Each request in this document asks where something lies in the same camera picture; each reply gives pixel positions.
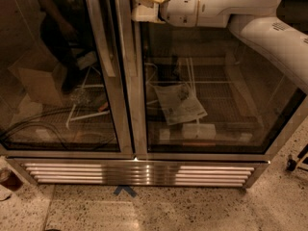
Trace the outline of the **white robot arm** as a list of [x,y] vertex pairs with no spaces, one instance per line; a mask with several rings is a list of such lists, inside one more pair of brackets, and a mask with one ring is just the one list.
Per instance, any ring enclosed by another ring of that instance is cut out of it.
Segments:
[[281,0],[134,0],[135,21],[226,28],[308,93],[307,36],[281,21]]

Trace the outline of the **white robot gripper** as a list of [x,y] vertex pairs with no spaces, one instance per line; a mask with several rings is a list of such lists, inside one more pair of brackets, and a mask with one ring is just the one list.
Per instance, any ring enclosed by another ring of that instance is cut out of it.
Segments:
[[197,20],[198,0],[135,0],[133,21],[159,23],[160,17],[172,26],[194,27]]

